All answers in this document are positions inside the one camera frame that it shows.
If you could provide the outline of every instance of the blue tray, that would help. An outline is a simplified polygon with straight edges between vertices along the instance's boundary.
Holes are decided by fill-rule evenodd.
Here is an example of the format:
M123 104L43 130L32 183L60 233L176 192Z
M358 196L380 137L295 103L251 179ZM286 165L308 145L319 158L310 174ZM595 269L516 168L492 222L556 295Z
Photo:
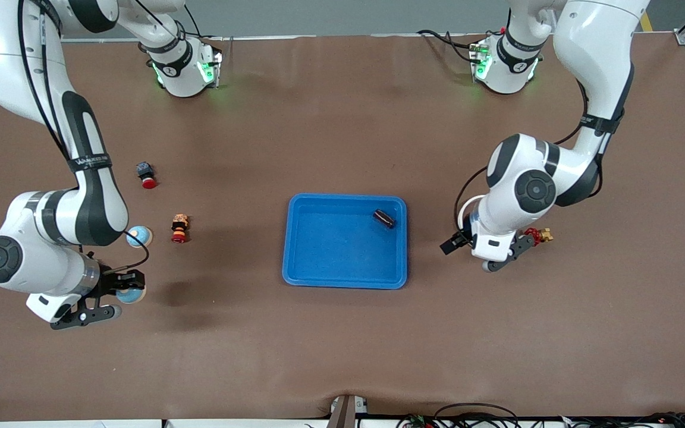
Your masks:
M388 228L373 216L395 220ZM407 277L399 197L299 193L290 200L282 276L291 285L400 289Z

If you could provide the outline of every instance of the gray floor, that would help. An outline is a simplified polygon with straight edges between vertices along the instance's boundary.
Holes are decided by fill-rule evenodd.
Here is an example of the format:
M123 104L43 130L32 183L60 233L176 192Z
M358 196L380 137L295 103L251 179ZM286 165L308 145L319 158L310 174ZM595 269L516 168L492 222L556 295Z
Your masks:
M187 5L201 33L217 36L367 35L426 28L481 33L505 24L507 13L502 0L188 0ZM685 22L685 0L653 0L648 13L654 30L672 30ZM194 29L184 11L173 16ZM118 27L86 37L117 39L130 34Z

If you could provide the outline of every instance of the white cable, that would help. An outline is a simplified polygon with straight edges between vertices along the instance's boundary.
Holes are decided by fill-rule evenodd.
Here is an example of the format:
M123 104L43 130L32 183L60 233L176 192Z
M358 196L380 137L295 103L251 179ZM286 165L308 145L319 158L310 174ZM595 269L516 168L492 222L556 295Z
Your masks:
M459 230L464 229L464 211L467 209L467 206L470 206L471 203L475 202L476 200L481 200L484 197L486 197L486 195L477 195L476 197L471 197L467 202L464 203L464 205L461 206L461 209L459 210L459 217L456 217L456 224L459 226Z

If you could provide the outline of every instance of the brown table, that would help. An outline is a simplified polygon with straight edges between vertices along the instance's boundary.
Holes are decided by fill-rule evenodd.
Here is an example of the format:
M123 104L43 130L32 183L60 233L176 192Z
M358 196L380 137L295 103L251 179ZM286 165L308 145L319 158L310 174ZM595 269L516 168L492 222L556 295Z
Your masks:
M636 36L601 194L553 209L539 226L555 241L495 274L438 244L499 141L559 139L578 121L578 87L550 44L511 96L472 84L434 40L221 46L223 87L192 99L157 87L133 44L65 47L131 225L155 233L149 293L114 322L54 332L0 289L0 420L313 417L341 393L372 412L685 411L685 48L671 34ZM157 189L141 188L141 161ZM0 108L0 224L15 195L71 186L46 130ZM404 198L407 285L285 284L287 204L301 192ZM187 244L168 241L177 212L192 219ZM141 257L122 240L93 249L112 265Z

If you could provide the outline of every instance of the yellow tape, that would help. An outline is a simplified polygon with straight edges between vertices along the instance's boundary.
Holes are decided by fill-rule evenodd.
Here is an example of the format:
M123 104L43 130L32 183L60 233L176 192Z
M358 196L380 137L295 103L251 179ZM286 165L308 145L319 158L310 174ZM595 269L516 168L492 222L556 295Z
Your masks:
M647 15L646 12L641 15L641 30L643 32L654 32L654 30L652 30L652 23L649 22L649 15Z

